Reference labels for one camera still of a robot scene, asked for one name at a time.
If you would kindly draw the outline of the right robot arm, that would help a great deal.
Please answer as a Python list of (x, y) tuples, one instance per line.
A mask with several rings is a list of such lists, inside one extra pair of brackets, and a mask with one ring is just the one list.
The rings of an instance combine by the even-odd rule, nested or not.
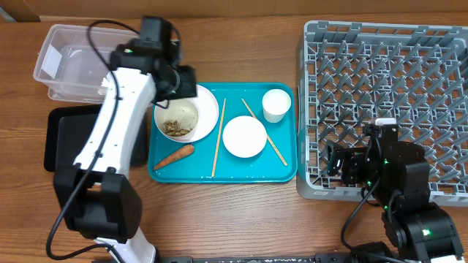
[(412, 142), (373, 140), (363, 148), (327, 144), (328, 174), (345, 183), (362, 183), (364, 195), (383, 209), (385, 233), (401, 259), (432, 262), (463, 256), (451, 217), (430, 200), (430, 165), (424, 149)]

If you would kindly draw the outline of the white bowl with food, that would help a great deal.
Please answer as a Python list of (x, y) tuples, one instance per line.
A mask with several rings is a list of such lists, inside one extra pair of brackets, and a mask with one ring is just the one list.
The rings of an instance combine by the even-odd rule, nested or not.
[(192, 100), (176, 99), (168, 101), (165, 107), (156, 106), (154, 121), (166, 138), (182, 141), (194, 134), (199, 121), (199, 112)]

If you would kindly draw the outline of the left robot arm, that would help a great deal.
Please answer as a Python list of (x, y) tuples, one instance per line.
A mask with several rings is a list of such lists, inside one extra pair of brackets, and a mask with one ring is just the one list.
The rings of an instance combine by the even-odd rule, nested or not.
[[(61, 212), (46, 241), (49, 258), (65, 260), (106, 248), (117, 262), (159, 261), (158, 249), (140, 228), (143, 203), (129, 182), (129, 168), (147, 107), (197, 93), (194, 69), (180, 60), (180, 40), (138, 37), (102, 61), (109, 86), (94, 128), (72, 165), (58, 168), (53, 177)], [(52, 241), (61, 222), (94, 244), (54, 254)]]

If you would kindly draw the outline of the white paper cup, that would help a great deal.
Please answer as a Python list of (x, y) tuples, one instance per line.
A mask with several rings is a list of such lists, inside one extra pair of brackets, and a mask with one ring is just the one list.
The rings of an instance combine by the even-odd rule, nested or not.
[(270, 123), (278, 123), (292, 105), (290, 95), (281, 89), (272, 89), (262, 99), (264, 118)]

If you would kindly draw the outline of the white upturned bowl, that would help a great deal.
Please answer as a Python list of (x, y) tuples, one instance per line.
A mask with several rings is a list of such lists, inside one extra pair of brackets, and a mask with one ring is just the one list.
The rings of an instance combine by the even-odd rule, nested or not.
[(236, 157), (251, 158), (265, 147), (267, 133), (264, 125), (254, 117), (242, 115), (230, 120), (224, 127), (222, 142)]

